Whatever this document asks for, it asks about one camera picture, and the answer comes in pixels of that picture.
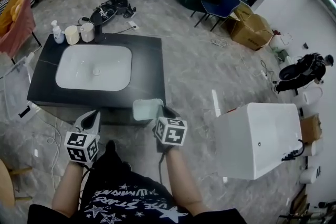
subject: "black countertop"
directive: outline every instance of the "black countertop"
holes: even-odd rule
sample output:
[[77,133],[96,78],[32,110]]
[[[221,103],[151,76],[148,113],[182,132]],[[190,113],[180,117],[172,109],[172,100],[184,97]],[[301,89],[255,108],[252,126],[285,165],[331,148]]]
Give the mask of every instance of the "black countertop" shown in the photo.
[[56,72],[64,50],[69,46],[49,35],[38,59],[28,101],[48,106],[85,106],[92,108],[132,108],[138,99],[161,99],[165,104],[164,74],[161,39],[136,35],[104,34],[99,45],[124,46],[132,52],[131,81],[120,91],[64,89],[56,83]]

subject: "blue chair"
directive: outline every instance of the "blue chair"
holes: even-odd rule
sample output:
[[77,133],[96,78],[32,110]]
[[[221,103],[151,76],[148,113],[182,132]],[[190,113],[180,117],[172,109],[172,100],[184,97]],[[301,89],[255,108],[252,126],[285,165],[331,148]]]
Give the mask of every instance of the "blue chair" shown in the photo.
[[218,17],[218,21],[210,30],[211,32],[222,19],[226,20],[230,16],[230,14],[240,5],[240,0],[220,0],[219,5],[211,4],[207,1],[202,1],[202,5],[206,13],[194,27],[196,27],[205,18],[206,15],[208,15],[207,19],[210,15],[214,15]]

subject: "white cup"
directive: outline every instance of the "white cup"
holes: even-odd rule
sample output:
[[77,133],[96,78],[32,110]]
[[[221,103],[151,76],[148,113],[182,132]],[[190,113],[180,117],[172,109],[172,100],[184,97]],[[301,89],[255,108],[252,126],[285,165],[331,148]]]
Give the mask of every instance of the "white cup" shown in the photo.
[[64,31],[65,37],[69,45],[74,45],[79,41],[79,33],[77,26],[71,25]]
[[80,33],[84,42],[90,42],[95,38],[95,31],[92,23],[83,24],[80,27]]

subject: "wooden stool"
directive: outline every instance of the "wooden stool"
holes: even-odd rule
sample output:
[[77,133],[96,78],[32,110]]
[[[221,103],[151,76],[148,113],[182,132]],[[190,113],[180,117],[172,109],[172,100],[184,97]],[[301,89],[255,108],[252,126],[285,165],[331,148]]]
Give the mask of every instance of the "wooden stool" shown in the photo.
[[4,162],[0,159],[0,200],[6,207],[14,207],[15,201],[28,201],[32,199],[31,197],[15,197],[13,182],[10,177],[24,174],[26,172],[30,172],[31,170],[31,167],[18,170],[7,169]]

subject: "pink chair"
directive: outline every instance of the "pink chair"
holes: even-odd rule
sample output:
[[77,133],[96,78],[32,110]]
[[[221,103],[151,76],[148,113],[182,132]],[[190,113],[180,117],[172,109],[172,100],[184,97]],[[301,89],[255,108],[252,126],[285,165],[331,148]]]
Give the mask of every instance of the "pink chair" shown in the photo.
[[14,26],[8,33],[0,38],[0,51],[6,52],[14,64],[13,57],[30,35],[33,35],[38,45],[41,46],[40,41],[33,32],[35,27],[36,24],[30,6],[30,0],[24,0],[17,20],[14,22]]

